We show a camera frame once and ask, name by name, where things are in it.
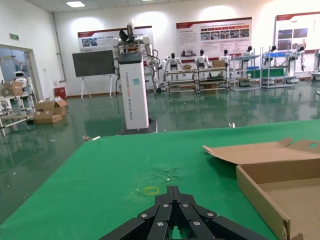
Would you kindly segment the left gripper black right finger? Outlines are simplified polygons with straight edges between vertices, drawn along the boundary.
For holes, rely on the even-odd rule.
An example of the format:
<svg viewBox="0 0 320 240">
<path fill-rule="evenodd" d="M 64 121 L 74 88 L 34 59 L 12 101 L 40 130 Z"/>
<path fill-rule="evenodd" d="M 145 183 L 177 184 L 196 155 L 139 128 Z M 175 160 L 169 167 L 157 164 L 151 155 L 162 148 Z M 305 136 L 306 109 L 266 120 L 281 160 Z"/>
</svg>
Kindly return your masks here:
<svg viewBox="0 0 320 240">
<path fill-rule="evenodd" d="M 198 205 L 194 197 L 173 187 L 178 228 L 183 239 L 265 240 L 266 237 Z"/>
</svg>

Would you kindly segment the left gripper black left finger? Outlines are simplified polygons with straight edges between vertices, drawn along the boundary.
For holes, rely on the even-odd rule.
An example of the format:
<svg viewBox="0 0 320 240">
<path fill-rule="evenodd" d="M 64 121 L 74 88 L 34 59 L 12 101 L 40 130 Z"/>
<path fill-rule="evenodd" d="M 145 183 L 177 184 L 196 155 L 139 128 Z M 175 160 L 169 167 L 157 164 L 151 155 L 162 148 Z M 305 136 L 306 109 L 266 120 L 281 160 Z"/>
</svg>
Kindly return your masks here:
<svg viewBox="0 0 320 240">
<path fill-rule="evenodd" d="M 157 195 L 154 205 L 112 230 L 102 240 L 170 240 L 173 236 L 174 187 Z"/>
</svg>

